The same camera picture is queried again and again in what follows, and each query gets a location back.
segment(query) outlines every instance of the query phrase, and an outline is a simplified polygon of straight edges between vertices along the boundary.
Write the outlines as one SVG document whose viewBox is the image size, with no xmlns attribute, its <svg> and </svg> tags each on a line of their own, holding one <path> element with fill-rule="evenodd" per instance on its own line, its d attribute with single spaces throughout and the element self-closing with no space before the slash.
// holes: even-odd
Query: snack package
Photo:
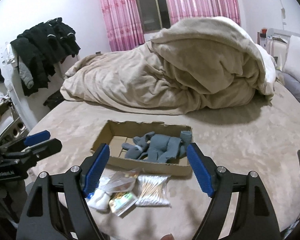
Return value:
<svg viewBox="0 0 300 240">
<path fill-rule="evenodd" d="M 113 214 L 121 216 L 138 198 L 132 192 L 119 192 L 109 201 L 110 210 Z"/>
<path fill-rule="evenodd" d="M 99 189 L 108 193 L 132 191 L 140 171 L 141 169 L 117 171 L 108 183 L 99 185 Z"/>
<path fill-rule="evenodd" d="M 138 177 L 139 199 L 136 206 L 170 206 L 167 199 L 167 179 L 166 175 L 140 175 Z"/>
</svg>

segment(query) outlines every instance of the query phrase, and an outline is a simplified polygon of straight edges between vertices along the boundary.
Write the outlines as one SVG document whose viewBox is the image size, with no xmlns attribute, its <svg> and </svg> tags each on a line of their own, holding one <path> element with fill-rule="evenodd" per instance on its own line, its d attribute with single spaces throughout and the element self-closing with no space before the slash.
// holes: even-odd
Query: metal screw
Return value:
<svg viewBox="0 0 300 240">
<path fill-rule="evenodd" d="M 256 178 L 258 177 L 258 173 L 256 173 L 255 171 L 251 171 L 250 176 Z"/>
<path fill-rule="evenodd" d="M 219 167 L 217 168 L 217 171 L 219 171 L 219 172 L 221 172 L 221 173 L 224 173 L 224 172 L 226 172 L 226 168 L 225 168 L 224 166 L 219 166 Z"/>
<path fill-rule="evenodd" d="M 70 170 L 72 172 L 77 172 L 79 169 L 80 169 L 79 166 L 72 166 Z"/>
<path fill-rule="evenodd" d="M 45 178 L 47 176 L 47 173 L 44 171 L 44 172 L 41 172 L 40 174 L 39 174 L 39 177 L 40 178 Z"/>
</svg>

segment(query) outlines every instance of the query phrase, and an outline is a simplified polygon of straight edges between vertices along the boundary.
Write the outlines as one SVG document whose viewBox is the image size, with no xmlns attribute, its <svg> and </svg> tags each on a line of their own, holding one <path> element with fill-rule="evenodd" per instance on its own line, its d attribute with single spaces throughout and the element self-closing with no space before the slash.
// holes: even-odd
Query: bed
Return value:
<svg viewBox="0 0 300 240">
<path fill-rule="evenodd" d="M 91 102 L 65 101 L 45 116 L 31 134 L 48 130 L 63 144 L 60 153 L 38 162 L 30 174 L 41 171 L 63 173 L 90 155 L 90 148 L 107 120 L 119 122 L 163 121 L 189 125 L 194 142 L 202 152 L 231 172 L 256 171 L 268 191 L 280 230 L 292 224 L 300 213 L 300 104 L 280 83 L 275 82 L 269 102 L 256 93 L 245 106 L 204 108 L 178 117 L 126 113 Z M 107 166 L 104 174 L 114 167 Z M 201 192 L 195 176 L 171 178 L 167 185 L 171 207 L 137 207 L 125 217 L 90 210 L 98 227 L 118 239 L 160 239 L 172 233 L 176 240 L 190 240 L 201 223 L 210 198 Z M 65 198 L 60 194 L 65 205 Z M 233 194 L 220 237 L 229 233 L 236 207 Z"/>
</svg>

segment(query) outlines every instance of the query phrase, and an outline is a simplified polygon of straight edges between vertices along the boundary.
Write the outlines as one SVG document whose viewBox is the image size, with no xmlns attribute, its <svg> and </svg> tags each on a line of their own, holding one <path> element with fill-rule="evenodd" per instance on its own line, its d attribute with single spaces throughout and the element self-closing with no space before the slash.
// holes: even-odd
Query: window frame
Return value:
<svg viewBox="0 0 300 240">
<path fill-rule="evenodd" d="M 139 15 L 140 15 L 140 20 L 141 20 L 141 25 L 142 25 L 142 30 L 143 30 L 143 33 L 144 34 L 147 34 L 147 33 L 155 33 L 155 32 L 158 32 L 159 30 L 153 30 L 153 31 L 148 31 L 146 32 L 145 31 L 145 26 L 144 26 L 144 22 L 143 22 L 143 17 L 142 17 L 142 11 L 141 11 L 141 7 L 140 7 L 140 1 L 139 0 L 136 0 L 137 1 L 137 5 L 138 5 L 138 11 L 139 11 Z M 156 3 L 156 6 L 157 6 L 157 13 L 158 13 L 158 16 L 159 16 L 159 22 L 160 22 L 160 29 L 162 29 L 162 19 L 161 19 L 161 14 L 160 14 L 160 9 L 159 9 L 159 2 L 158 0 L 155 0 L 155 3 Z"/>
</svg>

